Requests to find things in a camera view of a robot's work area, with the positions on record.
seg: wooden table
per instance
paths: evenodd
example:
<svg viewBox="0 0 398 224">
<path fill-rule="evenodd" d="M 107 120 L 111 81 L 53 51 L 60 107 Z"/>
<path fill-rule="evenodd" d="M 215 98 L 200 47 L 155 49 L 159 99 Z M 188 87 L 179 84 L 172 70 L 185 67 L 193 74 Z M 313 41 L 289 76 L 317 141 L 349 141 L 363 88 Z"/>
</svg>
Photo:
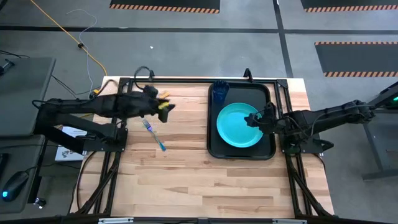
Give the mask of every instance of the wooden table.
<svg viewBox="0 0 398 224">
<path fill-rule="evenodd" d="M 105 77 L 104 82 L 107 79 L 118 81 L 119 78 Z M 293 110 L 309 110 L 304 80 L 292 78 L 288 79 L 288 84 Z M 160 150 L 140 118 L 128 119 L 129 138 L 121 156 L 112 216 L 294 217 L 285 157 L 278 139 L 276 154 L 268 161 L 216 159 L 208 153 L 209 85 L 154 83 L 159 93 L 167 90 L 169 99 L 177 105 L 165 124 L 157 116 L 146 116 L 167 150 Z M 272 85 L 267 87 L 275 104 L 274 88 Z M 103 94 L 116 91 L 117 86 L 110 83 Z M 110 119 L 95 116 L 94 121 L 108 123 Z M 81 203 L 98 185 L 103 157 L 103 153 L 97 153 L 84 170 L 80 185 Z M 324 208 L 333 213 L 322 163 L 314 155 L 303 154 L 303 164 L 309 189 Z M 298 195 L 300 208 L 304 211 L 301 190 Z"/>
</svg>

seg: plate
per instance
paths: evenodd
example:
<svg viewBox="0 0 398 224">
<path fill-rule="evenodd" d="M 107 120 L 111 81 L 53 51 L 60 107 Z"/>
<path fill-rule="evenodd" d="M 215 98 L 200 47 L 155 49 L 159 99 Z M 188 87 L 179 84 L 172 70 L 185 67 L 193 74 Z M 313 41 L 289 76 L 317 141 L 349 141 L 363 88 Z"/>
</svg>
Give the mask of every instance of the plate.
<svg viewBox="0 0 398 224">
<path fill-rule="evenodd" d="M 246 103 L 232 103 L 217 117 L 217 131 L 221 138 L 235 147 L 250 147 L 260 141 L 263 133 L 258 127 L 249 127 L 244 117 L 257 110 Z"/>
</svg>

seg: orange striped tape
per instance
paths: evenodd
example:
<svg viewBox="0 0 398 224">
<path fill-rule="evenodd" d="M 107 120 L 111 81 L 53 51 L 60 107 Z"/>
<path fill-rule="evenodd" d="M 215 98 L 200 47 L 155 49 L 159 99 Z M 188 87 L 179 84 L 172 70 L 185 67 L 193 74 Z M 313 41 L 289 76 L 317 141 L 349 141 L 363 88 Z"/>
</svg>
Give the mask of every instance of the orange striped tape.
<svg viewBox="0 0 398 224">
<path fill-rule="evenodd" d="M 315 45 L 322 45 L 322 44 L 398 44 L 397 41 L 362 41 L 362 42 L 338 42 L 338 41 L 317 41 Z"/>
<path fill-rule="evenodd" d="M 311 7 L 304 9 L 305 12 L 347 12 L 347 11 L 370 11 L 370 10 L 393 10 L 397 5 L 383 6 L 342 6 L 342 7 Z"/>
<path fill-rule="evenodd" d="M 218 9 L 190 8 L 190 7 L 170 7 L 170 6 L 138 6 L 128 4 L 112 4 L 111 9 L 137 9 L 147 11 L 168 11 L 168 12 L 198 12 L 198 13 L 220 13 Z"/>
<path fill-rule="evenodd" d="M 398 72 L 324 72 L 324 76 L 329 78 L 335 77 L 398 77 Z"/>
</svg>

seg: blue cup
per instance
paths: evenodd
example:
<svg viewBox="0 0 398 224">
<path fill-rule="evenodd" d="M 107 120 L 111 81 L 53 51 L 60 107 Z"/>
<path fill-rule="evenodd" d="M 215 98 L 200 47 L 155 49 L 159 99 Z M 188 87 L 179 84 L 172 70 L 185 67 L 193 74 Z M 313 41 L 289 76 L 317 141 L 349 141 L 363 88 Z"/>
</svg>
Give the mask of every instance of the blue cup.
<svg viewBox="0 0 398 224">
<path fill-rule="evenodd" d="M 213 84 L 213 101 L 217 104 L 223 104 L 228 90 L 229 84 L 226 81 L 215 81 Z"/>
</svg>

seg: gray floor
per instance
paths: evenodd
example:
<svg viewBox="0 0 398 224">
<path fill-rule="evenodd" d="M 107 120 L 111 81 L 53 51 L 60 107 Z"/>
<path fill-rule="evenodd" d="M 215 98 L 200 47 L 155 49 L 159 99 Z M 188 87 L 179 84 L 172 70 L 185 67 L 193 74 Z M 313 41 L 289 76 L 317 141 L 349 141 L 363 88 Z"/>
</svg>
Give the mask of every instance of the gray floor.
<svg viewBox="0 0 398 224">
<path fill-rule="evenodd" d="M 279 2 L 285 29 L 398 30 L 393 22 L 398 19 L 398 11 L 305 13 L 300 0 Z M 97 0 L 37 0 L 37 3 L 63 26 L 90 25 L 92 18 L 82 12 L 65 15 L 74 9 L 85 9 L 98 18 L 98 27 L 277 28 L 272 0 L 221 0 L 220 14 L 110 10 L 109 1 Z M 0 11 L 0 25 L 53 26 L 26 0 L 9 1 Z M 286 35 L 293 75 L 305 79 L 313 110 L 355 99 L 368 101 L 398 81 L 397 78 L 325 78 L 315 41 L 397 39 L 398 35 Z M 83 34 L 83 40 L 110 75 L 132 75 L 138 66 L 147 65 L 157 75 L 240 77 L 249 67 L 256 77 L 286 77 L 278 34 L 88 32 Z M 62 32 L 2 30 L 0 49 L 31 57 L 55 57 L 55 76 L 75 91 L 90 87 L 85 54 Z M 90 72 L 95 86 L 99 85 L 102 70 L 91 62 Z M 46 97 L 70 95 L 52 81 Z M 363 127 L 345 125 L 326 131 L 321 137 L 335 143 L 325 153 L 335 213 L 344 218 L 397 223 L 398 179 L 362 180 L 362 174 L 377 170 Z M 73 171 L 65 171 L 60 177 L 50 174 L 40 190 L 49 206 L 35 215 L 66 214 L 75 178 Z M 68 206 L 50 206 L 55 204 Z M 0 219 L 32 217 L 34 209 L 27 207 L 22 214 Z"/>
</svg>

